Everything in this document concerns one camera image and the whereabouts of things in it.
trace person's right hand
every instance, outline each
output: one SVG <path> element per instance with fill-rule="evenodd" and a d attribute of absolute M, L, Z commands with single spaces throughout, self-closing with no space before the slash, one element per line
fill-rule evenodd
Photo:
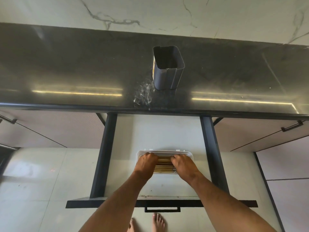
<path fill-rule="evenodd" d="M 191 185 L 194 179 L 202 174 L 191 158 L 184 154 L 171 156 L 171 162 L 175 166 L 178 175 L 189 185 Z"/>

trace foot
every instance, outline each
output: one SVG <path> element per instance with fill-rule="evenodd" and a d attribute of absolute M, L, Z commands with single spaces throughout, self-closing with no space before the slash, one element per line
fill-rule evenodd
<path fill-rule="evenodd" d="M 133 226 L 133 218 L 130 220 L 129 228 L 127 232 L 134 232 L 134 226 Z"/>
<path fill-rule="evenodd" d="M 159 213 L 152 215 L 152 232 L 165 232 L 164 218 Z"/>

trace beige cabinet panel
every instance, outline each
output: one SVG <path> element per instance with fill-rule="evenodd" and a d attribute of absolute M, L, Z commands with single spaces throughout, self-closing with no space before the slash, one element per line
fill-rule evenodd
<path fill-rule="evenodd" d="M 220 151 L 232 151 L 296 123 L 292 120 L 223 118 L 214 128 Z"/>
<path fill-rule="evenodd" d="M 309 135 L 309 122 L 304 121 L 303 126 L 297 127 L 295 129 L 289 130 L 287 132 L 279 131 L 275 134 L 272 134 L 268 137 L 257 140 L 253 143 L 245 145 L 241 148 L 238 148 L 237 152 L 256 152 L 270 148 L 276 145 L 280 145 L 295 139 L 299 139 Z"/>
<path fill-rule="evenodd" d="M 0 114 L 68 148 L 101 145 L 104 125 L 95 113 L 1 109 Z"/>
<path fill-rule="evenodd" d="M 19 124 L 0 123 L 0 143 L 11 147 L 63 147 Z"/>

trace white tile floor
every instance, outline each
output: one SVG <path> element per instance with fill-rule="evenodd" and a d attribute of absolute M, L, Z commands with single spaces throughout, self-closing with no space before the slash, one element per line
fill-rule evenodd
<path fill-rule="evenodd" d="M 0 231 L 78 231 L 96 209 L 66 209 L 66 201 L 89 196 L 97 158 L 97 149 L 17 151 L 0 184 Z M 232 195 L 257 200 L 259 207 L 254 210 L 279 231 L 253 154 L 222 153 L 222 161 Z M 133 217 L 141 231 L 151 231 L 152 214 L 143 210 L 135 208 Z M 203 208 L 182 208 L 181 213 L 163 216 L 168 221 L 168 231 L 214 231 Z"/>

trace white marble wall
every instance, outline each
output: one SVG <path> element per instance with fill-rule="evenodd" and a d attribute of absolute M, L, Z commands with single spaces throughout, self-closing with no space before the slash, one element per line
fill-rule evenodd
<path fill-rule="evenodd" d="M 309 0 L 0 0 L 0 22 L 309 45 Z"/>

